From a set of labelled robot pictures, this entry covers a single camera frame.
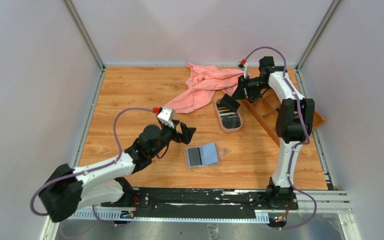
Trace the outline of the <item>black credit card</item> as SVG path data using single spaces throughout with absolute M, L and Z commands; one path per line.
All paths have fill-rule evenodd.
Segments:
M 228 95 L 227 93 L 221 98 L 219 104 L 222 107 L 226 107 L 230 112 L 236 113 L 240 108 L 241 104 L 237 102 L 233 97 Z
M 186 150 L 187 161 L 190 167 L 198 167 L 202 165 L 201 151 L 199 147 L 190 147 Z

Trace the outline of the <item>pink card holder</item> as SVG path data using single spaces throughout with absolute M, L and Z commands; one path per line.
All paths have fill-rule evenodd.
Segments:
M 202 165 L 197 167 L 190 167 L 188 163 L 187 149 L 195 147 L 200 148 Z M 228 149 L 226 147 L 219 148 L 215 142 L 200 146 L 187 147 L 184 151 L 185 166 L 189 169 L 217 166 L 222 163 L 221 157 L 224 156 L 227 152 Z

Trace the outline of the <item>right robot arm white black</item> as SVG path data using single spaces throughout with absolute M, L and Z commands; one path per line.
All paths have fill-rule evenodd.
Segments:
M 315 113 L 315 101 L 306 98 L 293 85 L 285 67 L 275 66 L 271 56 L 259 60 L 259 76 L 249 76 L 246 59 L 238 62 L 242 70 L 237 88 L 232 95 L 235 100 L 249 99 L 263 89 L 273 90 L 280 101 L 275 133 L 279 137 L 277 164 L 265 191 L 266 204 L 278 209 L 290 200 L 294 191 L 294 173 L 298 156 L 303 145 L 310 142 Z

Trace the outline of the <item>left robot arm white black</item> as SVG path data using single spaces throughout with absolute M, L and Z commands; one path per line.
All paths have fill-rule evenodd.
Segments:
M 148 125 L 132 146 L 107 160 L 75 168 L 66 163 L 59 165 L 37 193 L 46 209 L 45 215 L 59 223 L 84 207 L 109 202 L 129 206 L 133 193 L 117 179 L 148 167 L 171 142 L 188 145 L 197 130 L 178 120 L 174 123 L 180 125 L 181 132 L 164 124 Z

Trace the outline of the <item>pink oval card tray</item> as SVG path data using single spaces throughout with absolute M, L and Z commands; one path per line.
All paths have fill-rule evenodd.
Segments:
M 243 126 L 243 120 L 239 111 L 234 112 L 221 104 L 221 98 L 215 101 L 214 107 L 221 130 L 225 133 L 238 132 Z

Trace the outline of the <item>brown divided wooden tray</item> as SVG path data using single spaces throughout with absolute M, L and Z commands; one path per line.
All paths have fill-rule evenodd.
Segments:
M 276 121 L 281 101 L 276 96 L 274 90 L 268 90 L 260 99 L 253 103 L 247 99 L 242 99 L 241 104 L 254 116 L 257 122 L 279 146 L 280 138 L 276 133 Z

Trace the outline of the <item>pink cloth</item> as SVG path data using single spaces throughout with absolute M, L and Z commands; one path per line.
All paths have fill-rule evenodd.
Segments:
M 237 68 L 219 68 L 216 65 L 188 63 L 190 75 L 185 81 L 187 90 L 165 104 L 177 114 L 189 114 L 209 105 L 216 91 L 232 96 L 238 88 L 243 71 Z

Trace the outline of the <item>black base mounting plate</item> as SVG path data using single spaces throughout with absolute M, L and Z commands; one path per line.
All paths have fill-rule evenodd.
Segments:
M 101 203 L 102 207 L 129 207 L 137 217 L 175 219 L 255 218 L 256 210 L 298 210 L 294 194 L 291 198 L 266 197 L 265 190 L 215 188 L 140 187 L 125 193 L 120 200 Z

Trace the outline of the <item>aluminium rail frame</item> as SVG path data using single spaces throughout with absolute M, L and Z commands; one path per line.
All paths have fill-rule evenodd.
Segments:
M 347 240 L 361 238 L 347 193 L 301 190 L 269 197 L 263 189 L 129 187 L 115 202 L 83 206 L 70 220 L 102 220 L 110 226 L 132 222 L 260 224 L 275 231 L 300 229 L 316 217 L 335 214 Z

